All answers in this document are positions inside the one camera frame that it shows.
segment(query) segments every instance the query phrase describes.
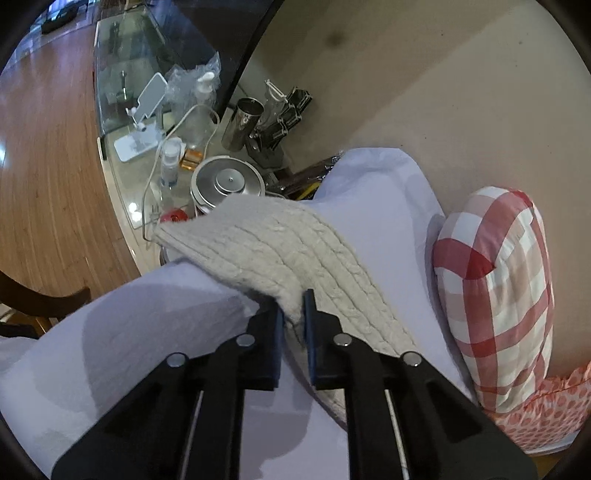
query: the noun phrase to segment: silver lid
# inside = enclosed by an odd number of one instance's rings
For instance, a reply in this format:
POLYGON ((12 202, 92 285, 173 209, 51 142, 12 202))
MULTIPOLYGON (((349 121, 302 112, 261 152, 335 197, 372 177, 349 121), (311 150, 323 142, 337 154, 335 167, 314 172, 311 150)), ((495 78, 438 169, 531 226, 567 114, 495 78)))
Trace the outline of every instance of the silver lid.
POLYGON ((193 172, 191 193, 198 203, 214 208, 231 193, 265 194, 265 184, 255 167, 228 155, 208 158, 193 172))

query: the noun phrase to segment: black television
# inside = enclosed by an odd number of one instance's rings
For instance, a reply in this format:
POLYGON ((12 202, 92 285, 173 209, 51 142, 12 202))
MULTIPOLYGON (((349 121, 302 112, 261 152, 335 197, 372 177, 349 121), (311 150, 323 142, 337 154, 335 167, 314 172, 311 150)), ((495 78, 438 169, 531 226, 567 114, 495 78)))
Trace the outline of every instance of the black television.
POLYGON ((283 0, 151 0, 150 10, 187 70, 220 54, 216 110, 223 115, 238 80, 283 0))

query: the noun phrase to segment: wooden floor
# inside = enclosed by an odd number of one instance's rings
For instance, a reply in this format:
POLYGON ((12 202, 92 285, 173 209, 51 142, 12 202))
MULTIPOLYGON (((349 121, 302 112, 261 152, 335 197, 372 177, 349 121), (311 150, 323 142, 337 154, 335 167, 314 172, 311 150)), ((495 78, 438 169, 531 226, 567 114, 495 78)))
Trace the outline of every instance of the wooden floor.
POLYGON ((96 146, 94 32, 58 38, 0 76, 0 270, 51 295, 87 285, 97 298, 139 277, 96 146))

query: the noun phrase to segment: beige knit cloth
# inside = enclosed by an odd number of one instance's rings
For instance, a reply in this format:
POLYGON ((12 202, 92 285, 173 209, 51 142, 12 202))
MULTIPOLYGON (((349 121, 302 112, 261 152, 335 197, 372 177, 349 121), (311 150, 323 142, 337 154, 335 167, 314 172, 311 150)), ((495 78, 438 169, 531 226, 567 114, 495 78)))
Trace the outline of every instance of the beige knit cloth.
MULTIPOLYGON (((308 288, 314 290, 319 310, 338 316, 345 332, 374 350, 396 356, 417 350, 351 247, 301 203, 232 195, 205 217, 162 223, 155 235, 217 280, 275 298, 291 320, 287 343, 306 376, 300 339, 302 298, 308 288)), ((319 398, 345 420, 341 391, 319 392, 319 398)))

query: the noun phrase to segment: metal cup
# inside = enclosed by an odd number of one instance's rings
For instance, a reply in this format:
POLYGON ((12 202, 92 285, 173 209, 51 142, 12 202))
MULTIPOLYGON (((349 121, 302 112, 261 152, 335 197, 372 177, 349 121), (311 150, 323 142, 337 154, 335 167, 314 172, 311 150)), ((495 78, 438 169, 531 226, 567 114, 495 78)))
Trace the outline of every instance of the metal cup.
POLYGON ((231 152, 241 150, 263 111, 265 111, 265 107, 254 98, 238 100, 222 137, 222 146, 231 152))

